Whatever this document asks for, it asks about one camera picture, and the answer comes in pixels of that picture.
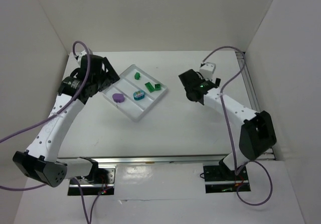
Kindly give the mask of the purple lego piece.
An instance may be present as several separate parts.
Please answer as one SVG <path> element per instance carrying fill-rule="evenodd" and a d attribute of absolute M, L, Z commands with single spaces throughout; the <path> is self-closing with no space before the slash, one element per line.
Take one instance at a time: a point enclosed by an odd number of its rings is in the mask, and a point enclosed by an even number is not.
<path fill-rule="evenodd" d="M 115 103 L 122 103 L 125 101 L 125 96 L 122 93 L 114 93 L 112 99 Z"/>

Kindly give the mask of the green lego brick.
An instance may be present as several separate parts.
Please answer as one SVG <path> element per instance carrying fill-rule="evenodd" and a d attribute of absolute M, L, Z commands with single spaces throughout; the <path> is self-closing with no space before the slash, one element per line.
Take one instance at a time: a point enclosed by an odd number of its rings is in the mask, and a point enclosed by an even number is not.
<path fill-rule="evenodd" d="M 161 84 L 155 84 L 154 85 L 155 91 L 160 91 L 162 89 Z"/>
<path fill-rule="evenodd" d="M 136 73 L 135 73 L 134 79 L 135 79 L 135 80 L 140 80 L 140 73 L 139 73 L 139 72 L 136 72 Z"/>
<path fill-rule="evenodd" d="M 145 84 L 145 86 L 146 86 L 147 90 L 148 90 L 150 93 L 152 93 L 152 92 L 155 91 L 155 88 L 153 87 L 153 85 L 152 85 L 150 82 L 147 82 L 147 83 Z"/>

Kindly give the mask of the teal lego brick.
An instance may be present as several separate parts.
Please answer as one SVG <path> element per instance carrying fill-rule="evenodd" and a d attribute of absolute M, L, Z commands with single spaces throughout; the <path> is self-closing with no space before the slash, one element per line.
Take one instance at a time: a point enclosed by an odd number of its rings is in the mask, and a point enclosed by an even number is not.
<path fill-rule="evenodd" d="M 136 101 L 144 99 L 144 98 L 145 98 L 145 92 L 142 91 L 142 90 L 135 91 L 133 93 L 133 99 L 136 100 Z"/>

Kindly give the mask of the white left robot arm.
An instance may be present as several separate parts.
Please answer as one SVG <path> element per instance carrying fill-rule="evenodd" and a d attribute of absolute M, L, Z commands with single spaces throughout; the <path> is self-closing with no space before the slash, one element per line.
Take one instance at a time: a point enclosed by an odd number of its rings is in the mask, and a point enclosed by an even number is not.
<path fill-rule="evenodd" d="M 13 162 L 25 176 L 50 187 L 74 177 L 89 183 L 108 181 L 108 171 L 89 157 L 58 159 L 62 142 L 88 99 L 120 79 L 106 57 L 84 55 L 78 59 L 80 67 L 61 82 L 51 120 L 24 152 L 17 151 L 13 156 Z"/>

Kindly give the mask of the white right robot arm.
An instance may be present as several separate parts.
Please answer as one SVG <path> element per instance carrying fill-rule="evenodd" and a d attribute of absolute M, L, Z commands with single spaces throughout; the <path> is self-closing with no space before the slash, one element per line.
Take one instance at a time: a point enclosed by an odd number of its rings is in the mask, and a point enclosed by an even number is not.
<path fill-rule="evenodd" d="M 179 75 L 188 100 L 198 102 L 221 113 L 227 122 L 240 129 L 239 142 L 232 143 L 232 152 L 219 162 L 224 175 L 239 173 L 240 167 L 255 161 L 276 143 L 276 135 L 268 112 L 257 112 L 225 95 L 217 83 L 203 78 L 200 73 L 190 69 Z"/>

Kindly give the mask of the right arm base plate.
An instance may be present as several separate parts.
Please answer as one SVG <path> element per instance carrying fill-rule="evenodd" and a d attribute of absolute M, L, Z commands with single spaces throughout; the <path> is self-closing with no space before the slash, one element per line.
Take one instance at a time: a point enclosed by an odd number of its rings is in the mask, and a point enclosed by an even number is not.
<path fill-rule="evenodd" d="M 246 167 L 241 170 L 240 174 L 235 175 L 234 171 L 229 171 L 220 164 L 219 162 L 203 166 L 203 172 L 199 175 L 205 182 L 207 194 L 236 192 L 238 188 L 240 192 L 251 190 Z"/>

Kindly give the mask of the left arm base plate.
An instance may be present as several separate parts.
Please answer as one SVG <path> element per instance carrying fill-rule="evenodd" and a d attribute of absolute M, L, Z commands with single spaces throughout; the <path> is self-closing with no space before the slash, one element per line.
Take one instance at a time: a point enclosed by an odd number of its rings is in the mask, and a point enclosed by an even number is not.
<path fill-rule="evenodd" d="M 96 196 L 100 191 L 104 191 L 103 195 L 114 194 L 116 165 L 100 164 L 99 168 L 104 169 L 107 172 L 107 177 L 103 177 L 102 174 L 100 174 L 97 180 L 91 182 L 86 180 L 85 177 L 76 177 L 84 196 Z"/>

